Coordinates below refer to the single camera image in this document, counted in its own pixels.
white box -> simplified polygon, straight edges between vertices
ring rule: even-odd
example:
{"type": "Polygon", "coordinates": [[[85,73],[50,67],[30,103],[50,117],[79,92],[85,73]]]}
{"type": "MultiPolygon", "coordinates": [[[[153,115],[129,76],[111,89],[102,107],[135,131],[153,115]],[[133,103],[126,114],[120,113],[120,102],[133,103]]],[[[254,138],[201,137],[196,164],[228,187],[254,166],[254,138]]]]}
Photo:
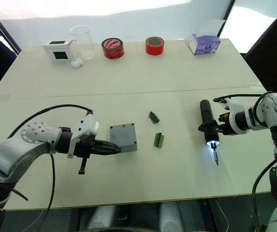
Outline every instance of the white box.
{"type": "Polygon", "coordinates": [[[76,59],[78,53],[75,40],[49,41],[43,47],[53,61],[73,60],[76,59]]]}

glass beaker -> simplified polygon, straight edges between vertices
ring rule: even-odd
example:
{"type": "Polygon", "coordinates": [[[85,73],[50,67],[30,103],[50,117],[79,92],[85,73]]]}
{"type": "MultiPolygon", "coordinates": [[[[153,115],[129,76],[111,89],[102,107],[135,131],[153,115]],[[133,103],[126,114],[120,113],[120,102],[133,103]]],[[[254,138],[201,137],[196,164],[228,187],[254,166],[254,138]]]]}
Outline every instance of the glass beaker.
{"type": "Polygon", "coordinates": [[[95,57],[95,50],[90,31],[90,27],[79,25],[71,28],[69,32],[76,41],[78,55],[80,55],[82,59],[93,59],[95,57]]]}

tissue box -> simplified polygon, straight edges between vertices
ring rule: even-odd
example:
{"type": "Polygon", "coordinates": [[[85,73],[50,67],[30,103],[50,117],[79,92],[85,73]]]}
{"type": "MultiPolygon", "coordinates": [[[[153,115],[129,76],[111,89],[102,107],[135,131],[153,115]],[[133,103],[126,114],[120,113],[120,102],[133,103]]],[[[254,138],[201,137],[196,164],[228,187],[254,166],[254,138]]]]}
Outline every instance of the tissue box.
{"type": "Polygon", "coordinates": [[[215,53],[220,42],[221,40],[216,35],[196,37],[196,34],[193,34],[189,41],[189,47],[195,55],[215,53]]]}

red tape roll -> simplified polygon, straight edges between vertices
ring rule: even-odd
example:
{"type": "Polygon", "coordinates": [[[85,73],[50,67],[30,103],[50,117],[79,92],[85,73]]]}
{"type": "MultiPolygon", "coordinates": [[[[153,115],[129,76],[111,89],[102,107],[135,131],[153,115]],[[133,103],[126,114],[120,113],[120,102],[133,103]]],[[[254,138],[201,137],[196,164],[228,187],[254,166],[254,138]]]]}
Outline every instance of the red tape roll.
{"type": "Polygon", "coordinates": [[[153,36],[146,39],[146,52],[149,55],[157,56],[163,53],[164,40],[160,37],[153,36]]]}
{"type": "Polygon", "coordinates": [[[109,59],[117,59],[123,56],[123,42],[117,38],[109,38],[102,42],[104,56],[109,59]]]}

white tabletop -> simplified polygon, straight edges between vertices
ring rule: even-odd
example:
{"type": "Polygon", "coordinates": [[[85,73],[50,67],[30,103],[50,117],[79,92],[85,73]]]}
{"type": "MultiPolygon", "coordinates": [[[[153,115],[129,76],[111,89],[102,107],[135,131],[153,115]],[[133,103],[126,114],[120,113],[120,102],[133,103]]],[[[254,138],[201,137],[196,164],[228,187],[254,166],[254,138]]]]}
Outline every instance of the white tabletop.
{"type": "MultiPolygon", "coordinates": [[[[78,175],[80,158],[54,155],[57,180],[53,208],[249,194],[258,174],[273,160],[270,131],[220,135],[217,166],[204,134],[197,131],[201,123],[199,103],[202,99],[212,101],[223,93],[262,92],[262,88],[248,87],[0,100],[0,142],[25,118],[56,104],[80,104],[94,109],[94,116],[100,122],[97,139],[109,140],[111,125],[135,123],[138,151],[106,157],[91,155],[85,175],[78,175]],[[150,110],[160,118],[159,124],[152,124],[148,118],[150,110]],[[162,148],[153,146],[157,132],[165,136],[162,148]]],[[[245,106],[253,105],[256,100],[239,99],[245,106]]],[[[218,103],[211,105],[215,118],[226,112],[218,103]]],[[[73,128],[84,115],[83,110],[64,108],[35,120],[73,128]]],[[[49,155],[43,155],[16,186],[29,201],[12,194],[5,208],[46,208],[51,183],[51,160],[49,155]]],[[[258,192],[269,190],[266,175],[258,192]]]]}
{"type": "Polygon", "coordinates": [[[215,54],[195,56],[188,41],[165,41],[164,53],[150,56],[145,43],[124,43],[115,60],[95,45],[96,57],[79,69],[51,62],[41,46],[20,53],[0,82],[0,99],[248,87],[259,83],[228,39],[215,54]]]}

